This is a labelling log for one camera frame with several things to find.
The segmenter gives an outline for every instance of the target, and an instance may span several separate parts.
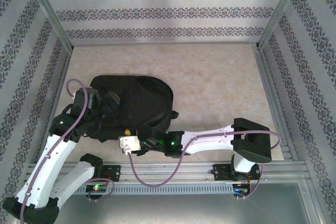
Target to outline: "perforated rail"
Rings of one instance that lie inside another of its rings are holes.
[[[109,185],[107,192],[109,193],[112,186]],[[142,185],[116,185],[113,194],[115,195],[176,195],[176,194],[233,194],[231,184],[215,184],[215,185],[165,185],[159,188],[150,188]],[[74,195],[85,195],[86,186],[81,186]]]

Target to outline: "white arm segment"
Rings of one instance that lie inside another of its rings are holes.
[[[231,125],[226,126],[225,128],[220,128],[216,130],[210,131],[200,131],[200,132],[190,132],[186,131],[182,135],[181,144],[184,147],[187,143],[193,139],[194,137],[213,134],[213,133],[224,133],[224,132],[232,132],[234,129]],[[233,145],[231,145],[231,140],[234,139],[233,135],[230,136],[210,136],[199,138],[194,141],[186,150],[189,154],[194,154],[196,152],[209,151],[209,150],[230,150],[233,151]],[[235,157],[233,159],[234,169],[240,173],[248,173],[251,171],[251,167],[254,166],[255,163],[245,159],[238,153],[235,153]]]
[[[59,140],[60,136],[54,134],[53,136],[48,136],[47,144],[44,148],[41,158],[37,162],[33,173],[31,174],[28,181],[25,183],[23,188],[17,193],[18,202],[22,203],[25,197],[25,193],[30,184],[31,178],[36,173],[37,167],[41,163],[42,159],[46,156],[50,148]],[[31,196],[28,199],[27,206],[34,204],[35,208],[45,207],[49,201],[49,195],[53,184],[62,168],[63,163],[70,154],[70,152],[75,148],[76,143],[73,141],[64,142],[62,141],[54,149],[50,158],[45,162],[44,166],[40,170],[38,177],[35,180],[33,188],[31,190]]]
[[[54,184],[50,197],[58,198],[59,209],[82,184],[93,177],[94,171],[95,168],[90,163],[80,161],[70,173]]]
[[[184,147],[187,145],[187,143],[193,139],[194,137],[201,136],[201,135],[207,135],[207,134],[213,134],[213,133],[223,133],[224,132],[232,132],[234,131],[233,128],[231,128],[231,125],[226,126],[225,128],[220,128],[216,130],[210,130],[210,131],[199,131],[199,132],[191,132],[186,131],[182,135],[181,144]],[[210,137],[203,137],[199,138],[196,141],[194,141],[186,150],[186,153],[194,154],[196,152],[202,152],[202,151],[209,151],[209,150],[233,150],[233,146],[231,145],[231,140],[233,140],[234,136],[210,136]]]

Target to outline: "patterned wallpaper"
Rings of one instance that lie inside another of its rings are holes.
[[[336,0],[291,0],[264,48],[327,223],[336,223]]]
[[[257,42],[279,0],[50,0],[74,45]]]
[[[38,0],[0,0],[0,223],[46,138],[68,50]]]

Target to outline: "yellow tag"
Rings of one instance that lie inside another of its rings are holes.
[[[131,135],[131,132],[130,132],[128,129],[126,129],[126,130],[125,130],[125,135],[126,135],[126,136],[130,136],[130,135]]]

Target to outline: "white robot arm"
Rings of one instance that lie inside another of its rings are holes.
[[[16,197],[9,197],[4,201],[3,208],[16,218],[20,218],[21,209],[24,209],[24,221],[28,224],[54,223],[60,208],[78,187],[89,179],[100,178],[102,175],[103,160],[86,154],[69,174],[55,184],[66,158],[81,136],[87,132],[89,127],[95,127],[95,114],[90,114],[90,109],[95,105],[97,91],[88,89],[88,109],[84,117],[61,141],[60,136],[68,132],[81,111],[83,90],[79,90],[78,94],[79,98],[75,99],[74,104],[66,107],[63,113],[53,120],[45,149],[26,184]],[[254,132],[254,134],[246,134],[249,130],[252,130],[251,133]],[[271,161],[270,137],[262,133],[268,130],[262,125],[238,118],[234,120],[233,125],[216,130],[179,131],[166,134],[144,129],[138,131],[135,136],[122,136],[119,141],[125,154],[137,154],[138,156],[148,151],[159,151],[165,156],[179,158],[207,150],[233,150],[235,155],[232,159],[232,178],[236,179],[242,174],[247,175],[256,163]],[[50,152],[56,142],[59,142],[58,145]],[[39,170],[39,164],[42,162],[45,163]],[[34,176],[36,178],[29,192],[28,188]]]

